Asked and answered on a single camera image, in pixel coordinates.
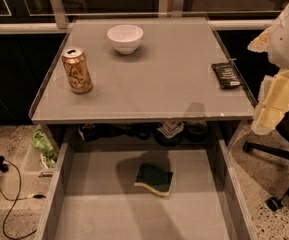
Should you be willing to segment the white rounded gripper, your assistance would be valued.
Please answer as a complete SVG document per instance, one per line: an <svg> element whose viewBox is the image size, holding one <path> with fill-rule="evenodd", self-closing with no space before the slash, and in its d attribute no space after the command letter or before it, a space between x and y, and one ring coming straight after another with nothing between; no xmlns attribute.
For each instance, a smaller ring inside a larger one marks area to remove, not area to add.
<svg viewBox="0 0 289 240"><path fill-rule="evenodd" d="M264 77L251 124L255 134L267 135L289 112L289 3L271 28L261 32L247 49L257 53L268 50L269 61L282 68L273 77Z"/></svg>

